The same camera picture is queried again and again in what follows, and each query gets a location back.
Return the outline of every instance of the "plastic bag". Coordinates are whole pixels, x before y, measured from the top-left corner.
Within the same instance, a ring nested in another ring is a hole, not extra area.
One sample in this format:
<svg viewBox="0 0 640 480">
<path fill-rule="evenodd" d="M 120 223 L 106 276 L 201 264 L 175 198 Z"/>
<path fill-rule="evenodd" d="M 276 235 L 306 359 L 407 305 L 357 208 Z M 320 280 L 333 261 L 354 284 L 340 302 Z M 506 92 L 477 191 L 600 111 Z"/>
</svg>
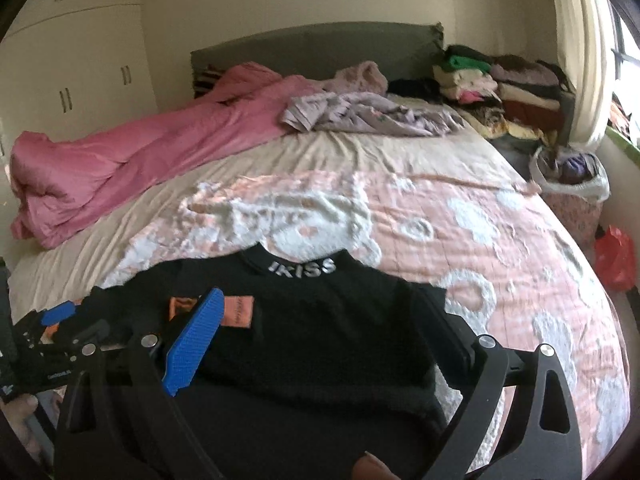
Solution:
<svg viewBox="0 0 640 480">
<path fill-rule="evenodd" d="M 604 287 L 626 292 L 636 286 L 636 252 L 629 235 L 609 226 L 596 240 L 595 249 L 595 270 Z"/>
<path fill-rule="evenodd" d="M 588 155 L 591 155 L 596 163 L 596 176 L 582 184 L 571 185 L 560 184 L 559 182 L 550 182 L 545 178 L 542 170 L 540 170 L 540 164 L 543 164 L 542 155 L 548 150 L 549 148 L 540 146 L 536 153 L 531 157 L 531 161 L 529 163 L 531 178 L 540 186 L 542 193 L 558 193 L 579 196 L 590 204 L 599 204 L 609 198 L 610 192 L 607 172 L 593 153 L 588 153 Z"/>
</svg>

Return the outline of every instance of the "blue clamp handle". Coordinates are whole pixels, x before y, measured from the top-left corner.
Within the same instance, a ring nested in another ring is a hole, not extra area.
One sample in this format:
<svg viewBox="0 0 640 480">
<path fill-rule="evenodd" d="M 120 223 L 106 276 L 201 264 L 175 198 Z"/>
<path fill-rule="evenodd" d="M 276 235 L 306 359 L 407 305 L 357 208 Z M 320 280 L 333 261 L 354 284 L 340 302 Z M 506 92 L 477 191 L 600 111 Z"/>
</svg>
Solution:
<svg viewBox="0 0 640 480">
<path fill-rule="evenodd" d="M 200 301 L 187 326 L 169 348 L 162 385 L 172 397 L 180 388 L 191 384 L 224 314 L 225 297 L 219 288 L 214 288 Z"/>
<path fill-rule="evenodd" d="M 59 305 L 46 310 L 40 318 L 42 326 L 52 326 L 65 319 L 70 318 L 76 313 L 76 304 L 73 301 L 65 301 Z"/>
</svg>

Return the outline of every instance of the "metal screw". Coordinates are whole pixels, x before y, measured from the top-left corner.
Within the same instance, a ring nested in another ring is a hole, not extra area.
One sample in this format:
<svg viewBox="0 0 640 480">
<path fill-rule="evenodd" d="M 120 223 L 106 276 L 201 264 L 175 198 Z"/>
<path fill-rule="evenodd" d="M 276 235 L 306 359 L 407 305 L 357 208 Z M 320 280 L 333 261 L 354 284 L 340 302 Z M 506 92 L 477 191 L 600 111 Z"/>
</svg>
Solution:
<svg viewBox="0 0 640 480">
<path fill-rule="evenodd" d="M 542 346 L 540 346 L 540 351 L 542 352 L 542 355 L 546 355 L 547 357 L 553 357 L 556 353 L 554 348 L 548 344 L 543 344 Z"/>
<path fill-rule="evenodd" d="M 92 355 L 95 352 L 95 345 L 93 343 L 89 343 L 82 347 L 82 355 Z"/>
<path fill-rule="evenodd" d="M 145 348 L 153 348 L 158 344 L 158 336 L 155 334 L 145 335 L 141 340 L 140 344 Z"/>
<path fill-rule="evenodd" d="M 493 348 L 495 346 L 495 339 L 490 335 L 481 335 L 478 338 L 478 342 L 480 343 L 480 346 L 483 346 L 484 348 Z"/>
</svg>

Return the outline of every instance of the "lavender clothing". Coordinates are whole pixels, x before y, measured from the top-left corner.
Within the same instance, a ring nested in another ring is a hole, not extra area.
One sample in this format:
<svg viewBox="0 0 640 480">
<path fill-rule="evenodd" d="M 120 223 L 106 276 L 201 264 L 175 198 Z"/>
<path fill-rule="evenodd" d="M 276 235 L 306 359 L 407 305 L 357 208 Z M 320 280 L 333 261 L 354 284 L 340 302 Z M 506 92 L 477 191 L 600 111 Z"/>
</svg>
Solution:
<svg viewBox="0 0 640 480">
<path fill-rule="evenodd" d="M 493 65 L 490 75 L 496 81 L 515 82 L 527 85 L 559 86 L 558 76 L 546 66 L 535 63 L 536 68 L 505 70 L 501 65 Z"/>
</svg>

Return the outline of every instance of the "white plastic bag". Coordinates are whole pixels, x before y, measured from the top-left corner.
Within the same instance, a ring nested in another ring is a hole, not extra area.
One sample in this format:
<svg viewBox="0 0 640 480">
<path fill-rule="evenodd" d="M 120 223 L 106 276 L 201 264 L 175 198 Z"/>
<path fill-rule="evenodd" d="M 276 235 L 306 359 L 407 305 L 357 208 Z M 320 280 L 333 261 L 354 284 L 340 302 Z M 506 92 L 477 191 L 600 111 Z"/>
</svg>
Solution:
<svg viewBox="0 0 640 480">
<path fill-rule="evenodd" d="M 609 198 L 610 190 L 607 172 L 604 170 L 602 163 L 595 155 L 593 155 L 593 153 L 588 153 L 588 155 L 592 155 L 595 160 L 596 176 L 582 184 L 575 184 L 571 186 L 569 184 L 560 184 L 559 182 L 549 182 L 545 178 L 539 166 L 540 155 L 543 150 L 548 150 L 548 148 L 540 146 L 533 157 L 531 157 L 531 161 L 529 163 L 531 177 L 533 181 L 541 187 L 542 193 L 558 193 L 579 196 L 590 204 L 599 204 Z"/>
</svg>

